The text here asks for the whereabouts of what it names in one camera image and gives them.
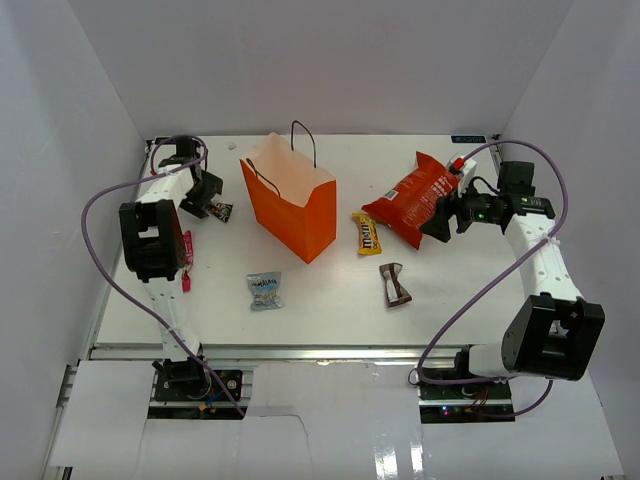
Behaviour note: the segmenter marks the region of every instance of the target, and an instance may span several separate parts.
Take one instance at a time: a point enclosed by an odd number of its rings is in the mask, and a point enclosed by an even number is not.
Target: clear plastic snack packet
[[[247,275],[247,283],[253,293],[251,310],[273,310],[284,307],[284,301],[277,295],[280,277],[280,272],[250,273]]]

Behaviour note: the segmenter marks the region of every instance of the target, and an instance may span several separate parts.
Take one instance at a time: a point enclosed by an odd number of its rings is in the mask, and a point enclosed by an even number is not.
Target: chocolate bar wrapper
[[[397,307],[412,300],[409,292],[398,281],[398,275],[401,271],[402,265],[399,263],[380,265],[380,273],[384,278],[387,307]]]

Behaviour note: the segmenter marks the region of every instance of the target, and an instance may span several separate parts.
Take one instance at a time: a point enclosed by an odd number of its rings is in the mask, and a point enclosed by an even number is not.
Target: yellow candy wrapper
[[[382,253],[382,247],[378,241],[376,222],[366,213],[354,213],[353,219],[358,224],[360,231],[360,243],[358,253],[360,255],[377,255]]]

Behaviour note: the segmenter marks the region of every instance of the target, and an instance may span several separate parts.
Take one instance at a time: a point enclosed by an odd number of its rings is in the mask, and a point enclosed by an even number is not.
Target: cable
[[[482,183],[484,183],[484,184],[487,186],[487,188],[491,191],[491,193],[493,193],[494,195],[500,195],[500,192],[499,192],[498,190],[496,190],[495,188],[493,188],[489,182],[487,182],[484,178],[482,178],[482,177],[480,177],[480,176],[478,176],[478,177],[473,177],[473,178],[471,179],[471,181],[469,182],[469,186],[470,186],[470,187],[473,187],[473,188],[476,188],[476,187],[473,185],[473,183],[474,183],[476,180],[480,180]]]
[[[207,400],[206,402],[204,402],[205,405],[211,405],[213,402],[215,402],[217,399],[219,399],[222,394],[224,392],[221,390],[218,393],[216,393],[213,397],[211,397],[209,400]]]
[[[504,143],[511,143],[511,144],[514,144],[514,145],[521,145],[523,147],[527,147],[527,148],[537,152],[540,156],[542,156],[542,158],[544,158],[546,160],[546,162],[549,164],[549,166],[551,167],[551,169],[555,173],[556,178],[558,179],[558,183],[560,185],[560,190],[562,192],[562,214],[560,215],[560,218],[558,219],[558,223],[547,233],[547,236],[545,238],[541,239],[536,245],[534,245],[524,255],[522,255],[522,257],[517,259],[507,269],[505,269],[502,273],[500,273],[500,275],[498,275],[496,278],[491,280],[486,286],[484,286],[467,303],[465,303],[456,313],[454,313],[453,316],[434,335],[434,337],[431,339],[431,342],[429,342],[427,347],[424,349],[424,352],[422,352],[422,355],[420,356],[420,359],[418,360],[418,365],[416,367],[417,371],[418,371],[418,378],[422,382],[425,382],[425,383],[428,383],[428,384],[431,384],[431,385],[468,385],[468,384],[495,382],[495,381],[500,381],[501,380],[500,378],[491,378],[491,377],[477,377],[477,378],[468,378],[468,379],[461,379],[461,380],[437,380],[437,379],[434,379],[434,378],[428,378],[427,376],[424,375],[424,373],[423,373],[423,365],[424,365],[424,362],[427,359],[427,356],[431,352],[431,350],[433,350],[433,348],[436,346],[438,341],[443,337],[443,335],[447,332],[447,330],[449,330],[449,328],[451,328],[451,326],[454,323],[456,323],[460,319],[460,317],[462,317],[462,315],[464,315],[472,306],[474,306],[478,302],[478,300],[480,300],[489,291],[491,291],[493,289],[493,287],[498,285],[502,280],[504,280],[511,273],[516,271],[522,264],[524,264],[524,262],[526,262],[538,250],[540,250],[544,245],[546,245],[548,243],[548,241],[549,241],[549,238],[555,236],[556,233],[558,233],[560,228],[562,228],[562,226],[564,225],[565,220],[567,219],[567,213],[569,211],[569,195],[567,193],[567,185],[566,185],[566,183],[564,181],[564,178],[562,177],[562,173],[560,173],[560,169],[558,168],[556,163],[541,148],[533,145],[532,143],[525,142],[525,141],[522,141],[522,140],[511,140],[511,139],[496,140],[496,141],[493,141],[493,142],[485,143],[485,144],[479,146],[478,148],[474,149],[473,151],[471,151],[471,153],[465,155],[463,160],[466,162],[469,158],[471,158],[474,155],[478,154],[482,150],[485,150],[487,148],[490,148],[490,147],[493,147],[493,146],[496,146],[496,145],[501,145],[501,144],[504,144]],[[542,403],[542,401],[544,401],[544,399],[547,397],[547,395],[549,395],[549,392],[545,391],[545,394],[542,397],[540,397],[540,399],[536,403],[533,404],[534,405],[533,408],[535,408],[538,405],[540,405],[540,403]],[[526,413],[526,412],[529,412],[531,410],[532,410],[532,408],[528,407],[528,409],[524,409],[522,412]],[[512,415],[513,416],[522,415],[522,412],[515,412]]]
[[[515,417],[519,417],[520,415],[524,415],[525,413],[529,413],[534,408],[539,407],[540,404],[542,402],[544,402],[546,400],[546,398],[549,396],[549,393],[551,393],[551,387],[553,387],[553,380],[549,380],[549,383],[547,383],[547,388],[545,389],[544,393],[540,396],[540,398],[538,400],[533,402],[527,408],[523,408],[520,411],[513,412],[513,413],[482,413],[482,412],[477,412],[477,413],[478,413],[478,415],[482,415],[483,417],[488,417],[488,418],[515,418]]]
[[[158,138],[160,137],[156,137],[153,139],[153,141],[151,142],[151,145],[153,145],[153,142],[158,140]],[[159,178],[158,176],[156,176],[156,170],[155,170],[155,165],[153,164],[153,159],[156,156],[156,150],[158,150],[158,147],[160,145],[176,145],[177,148],[177,143],[174,143],[176,140],[180,139],[180,138],[191,138],[191,139],[196,139],[198,137],[193,137],[191,135],[174,135],[172,137],[165,137],[163,138],[160,143],[158,143],[158,145],[155,146],[155,148],[153,149],[153,152],[151,153],[151,158],[149,159],[149,170],[151,171],[151,175],[154,175],[155,178]],[[209,170],[209,149],[207,149],[207,147],[204,145],[204,142],[200,144],[203,147],[203,152],[202,155],[200,155],[200,158],[198,159],[199,161],[203,161],[204,160],[204,169],[205,170]]]
[[[179,172],[181,170],[184,170],[186,168],[190,168],[190,167],[192,167],[194,165],[197,165],[198,163],[202,162],[203,160],[205,160],[207,158],[207,156],[209,155],[209,150],[207,149],[207,146],[204,143],[204,141],[202,139],[200,139],[199,137],[194,137],[194,136],[191,136],[191,135],[184,135],[184,136],[189,137],[189,138],[191,138],[193,140],[196,140],[198,143],[200,143],[200,145],[202,146],[202,149],[203,149],[202,150],[202,155],[200,156],[200,158],[196,158],[195,160],[193,160],[191,162],[188,162],[188,163],[185,163],[184,165],[181,165],[181,166],[179,166],[179,167],[177,167],[177,168],[175,168],[175,169],[173,169],[173,170],[171,170],[169,172],[161,173],[161,174],[155,175],[155,176],[140,178],[140,179],[137,179],[137,180],[131,180],[131,181],[128,181],[128,182],[119,183],[118,185],[113,185],[111,187],[108,187],[108,188],[105,188],[104,190],[99,191],[93,197],[91,197],[89,199],[89,201],[86,203],[86,205],[82,209],[82,216],[80,217],[80,228],[82,230],[82,237],[84,238],[84,243],[85,243],[85,245],[87,247],[89,255],[91,256],[91,259],[93,260],[93,263],[95,264],[95,266],[98,269],[98,271],[100,272],[100,274],[107,281],[107,283],[109,285],[111,285],[111,287],[116,292],[118,292],[124,298],[129,300],[136,307],[140,308],[142,311],[148,313],[153,318],[155,318],[158,321],[158,323],[160,325],[162,325],[169,332],[169,334],[174,338],[176,343],[185,351],[185,353],[189,356],[189,358],[191,358],[194,362],[196,362],[198,365],[200,365],[202,368],[204,368],[207,372],[209,372],[209,374],[213,377],[213,379],[216,381],[216,383],[220,386],[220,389],[224,392],[226,397],[229,399],[231,404],[235,407],[235,409],[238,411],[238,413],[242,417],[244,417],[244,411],[242,410],[242,408],[240,407],[238,402],[236,402],[236,400],[233,398],[233,396],[231,395],[231,392],[229,392],[229,390],[227,389],[226,385],[224,384],[222,379],[218,376],[218,374],[215,372],[215,370],[213,370],[213,368],[211,368],[207,364],[207,362],[205,362],[200,357],[198,357],[198,355],[196,355],[194,352],[192,352],[189,349],[189,347],[182,341],[180,336],[171,329],[171,326],[160,315],[158,315],[156,312],[154,312],[153,310],[151,310],[150,308],[148,308],[147,306],[145,306],[144,304],[142,304],[141,302],[136,300],[134,297],[132,297],[129,293],[127,293],[113,279],[113,277],[111,277],[109,272],[107,272],[107,269],[104,267],[104,265],[102,264],[102,262],[98,258],[98,254],[96,253],[95,249],[93,248],[93,244],[91,243],[91,238],[89,237],[89,231],[87,229],[87,215],[89,214],[89,209],[91,208],[91,206],[100,197],[106,195],[107,193],[111,193],[111,192],[114,192],[116,190],[120,190],[122,188],[134,187],[136,185],[141,185],[143,183],[147,183],[147,182],[151,182],[151,181],[154,181],[154,180],[158,180],[159,178],[163,178],[163,177],[166,177],[167,175],[172,175],[172,174],[174,174],[176,172]],[[153,149],[153,152],[151,153],[151,158],[150,158],[150,164],[151,165],[153,165],[153,159],[155,157],[155,154],[156,154],[158,148],[161,145],[164,145],[165,143],[168,143],[170,140],[175,139],[175,138],[176,137],[168,137],[168,138],[162,140],[160,143],[158,143],[158,145],[156,145],[156,147]]]

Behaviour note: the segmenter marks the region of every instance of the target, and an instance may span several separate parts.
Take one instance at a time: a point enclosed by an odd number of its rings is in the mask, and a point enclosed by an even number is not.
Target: white table surface
[[[500,228],[492,225],[473,225],[464,235],[453,233],[447,244],[425,236],[419,251],[379,226],[383,253],[359,257],[358,229],[351,213],[411,172],[416,150],[446,163],[477,145],[453,144],[445,135],[317,135],[318,163],[337,179],[338,226],[335,242],[307,265],[255,221],[239,158],[262,138],[204,137],[209,147],[209,171],[224,180],[220,198],[234,204],[229,223],[215,218],[201,221],[179,210],[182,229],[193,232],[195,264],[186,302],[203,344],[426,344],[461,305],[514,260]],[[237,148],[230,150],[230,142]],[[312,154],[309,139],[302,135],[297,136],[296,148]],[[157,160],[168,157],[174,149],[162,147]],[[495,184],[488,150],[476,160],[478,174]],[[399,279],[413,297],[411,303],[391,310],[385,307],[378,272],[378,266],[388,262],[404,265]],[[286,306],[252,312],[245,276],[272,270],[282,271],[279,293]],[[150,305],[142,283],[127,270],[123,258],[116,280]],[[499,340],[522,302],[522,284],[514,274],[460,319],[442,343]],[[112,293],[96,344],[159,343],[155,321]]]

